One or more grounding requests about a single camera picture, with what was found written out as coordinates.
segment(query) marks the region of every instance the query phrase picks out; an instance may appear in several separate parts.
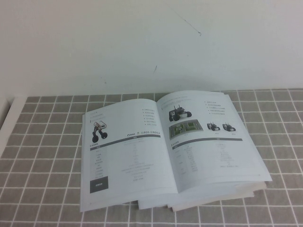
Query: white paper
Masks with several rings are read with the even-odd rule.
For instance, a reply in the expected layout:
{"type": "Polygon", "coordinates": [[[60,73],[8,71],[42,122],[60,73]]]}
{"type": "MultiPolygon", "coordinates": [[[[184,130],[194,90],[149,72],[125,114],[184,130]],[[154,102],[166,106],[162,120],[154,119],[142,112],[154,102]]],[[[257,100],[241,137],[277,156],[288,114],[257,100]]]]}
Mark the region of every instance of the white paper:
{"type": "Polygon", "coordinates": [[[271,180],[225,95],[175,92],[159,100],[157,106],[178,192],[209,183],[271,180]],[[175,108],[190,114],[170,121],[169,112],[175,108]],[[209,129],[209,123],[220,130],[209,129]],[[232,131],[224,125],[231,125],[232,131]]]}
{"type": "Polygon", "coordinates": [[[81,211],[177,193],[154,101],[113,104],[86,113],[83,122],[81,211]],[[97,142],[94,125],[101,128],[97,142]]]}

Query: book page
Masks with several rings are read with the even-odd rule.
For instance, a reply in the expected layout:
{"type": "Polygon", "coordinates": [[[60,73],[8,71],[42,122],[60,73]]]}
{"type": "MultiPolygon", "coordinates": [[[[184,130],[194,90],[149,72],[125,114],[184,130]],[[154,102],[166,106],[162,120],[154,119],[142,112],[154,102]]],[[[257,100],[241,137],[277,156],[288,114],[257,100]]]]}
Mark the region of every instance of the book page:
{"type": "Polygon", "coordinates": [[[235,183],[209,184],[190,188],[178,194],[166,194],[150,196],[138,201],[139,209],[147,209],[157,206],[174,206],[192,200],[201,200],[219,195],[228,195],[237,192],[235,183]]]}
{"type": "Polygon", "coordinates": [[[208,183],[271,180],[229,97],[181,91],[157,106],[179,192],[208,183]]]}
{"type": "Polygon", "coordinates": [[[177,193],[157,106],[136,99],[83,116],[81,210],[177,193]]]}
{"type": "Polygon", "coordinates": [[[172,206],[172,210],[174,212],[176,212],[179,210],[184,210],[184,209],[188,209],[191,207],[195,207],[195,206],[199,206],[202,204],[207,204],[207,203],[215,202],[215,201],[219,201],[219,200],[234,200],[234,199],[242,199],[242,198],[247,198],[247,197],[254,197],[254,192],[242,192],[242,193],[239,192],[237,194],[221,195],[221,196],[205,198],[205,199],[201,199],[201,200],[196,199],[196,200],[189,201],[187,203],[172,206]]]}

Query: gray banner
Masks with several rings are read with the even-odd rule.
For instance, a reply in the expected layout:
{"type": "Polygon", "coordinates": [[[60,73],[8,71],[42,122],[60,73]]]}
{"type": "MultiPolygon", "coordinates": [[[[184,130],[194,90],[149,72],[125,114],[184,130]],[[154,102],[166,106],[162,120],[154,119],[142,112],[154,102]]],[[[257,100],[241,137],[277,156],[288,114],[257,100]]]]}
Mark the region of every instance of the gray banner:
{"type": "Polygon", "coordinates": [[[243,141],[242,139],[240,138],[216,138],[216,137],[213,137],[213,138],[202,138],[202,139],[195,139],[195,140],[189,140],[189,141],[185,141],[183,143],[179,143],[175,146],[172,147],[172,149],[176,149],[182,145],[185,145],[185,144],[188,144],[188,143],[194,143],[194,142],[199,142],[199,141],[208,141],[208,140],[233,140],[233,141],[243,141]]]}
{"type": "Polygon", "coordinates": [[[106,144],[102,144],[102,145],[93,147],[93,148],[91,148],[90,150],[95,150],[95,149],[103,148],[103,147],[106,147],[106,146],[109,146],[109,145],[112,145],[112,144],[115,144],[115,143],[120,143],[120,142],[123,142],[123,141],[133,140],[133,139],[142,138],[142,137],[161,137],[161,136],[160,136],[160,135],[154,135],[154,134],[139,135],[139,136],[131,136],[131,137],[127,137],[127,138],[125,138],[125,139],[116,140],[116,141],[113,141],[113,142],[110,142],[110,143],[106,143],[106,144]]]}

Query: wheeled robot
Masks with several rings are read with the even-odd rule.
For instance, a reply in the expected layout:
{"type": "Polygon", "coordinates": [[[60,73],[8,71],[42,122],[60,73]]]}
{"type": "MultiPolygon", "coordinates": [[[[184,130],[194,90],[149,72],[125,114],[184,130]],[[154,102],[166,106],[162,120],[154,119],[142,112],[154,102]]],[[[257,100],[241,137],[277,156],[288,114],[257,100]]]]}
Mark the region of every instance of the wheeled robot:
{"type": "Polygon", "coordinates": [[[93,142],[97,143],[99,140],[99,137],[96,135],[96,132],[99,131],[101,138],[105,139],[107,137],[107,133],[106,132],[102,132],[102,129],[106,128],[106,124],[103,121],[100,121],[101,124],[95,122],[94,123],[94,131],[93,131],[93,142]]]}
{"type": "Polygon", "coordinates": [[[176,109],[176,107],[174,106],[174,110],[170,111],[169,112],[169,121],[172,122],[172,121],[178,121],[181,117],[181,115],[184,115],[186,114],[187,117],[191,117],[191,112],[186,112],[184,108],[179,107],[176,109]]]}
{"type": "Polygon", "coordinates": [[[208,129],[211,129],[213,131],[219,131],[220,130],[220,128],[216,124],[211,123],[211,122],[207,124],[207,127],[208,127],[208,129]]]}
{"type": "Polygon", "coordinates": [[[234,127],[232,127],[230,124],[228,124],[228,123],[225,123],[225,124],[223,124],[223,128],[224,128],[224,130],[226,130],[226,131],[236,131],[236,129],[234,128],[234,127]]]}

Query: gray checkered tablecloth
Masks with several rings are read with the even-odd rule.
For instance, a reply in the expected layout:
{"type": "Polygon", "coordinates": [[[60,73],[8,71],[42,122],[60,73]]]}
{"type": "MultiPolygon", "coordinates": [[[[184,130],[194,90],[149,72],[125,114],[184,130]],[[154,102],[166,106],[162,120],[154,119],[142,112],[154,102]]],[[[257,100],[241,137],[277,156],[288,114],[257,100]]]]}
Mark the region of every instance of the gray checkered tablecloth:
{"type": "Polygon", "coordinates": [[[303,89],[228,91],[271,173],[254,198],[178,212],[137,202],[79,212],[86,111],[165,94],[29,97],[0,159],[1,227],[303,226],[303,89]]]}

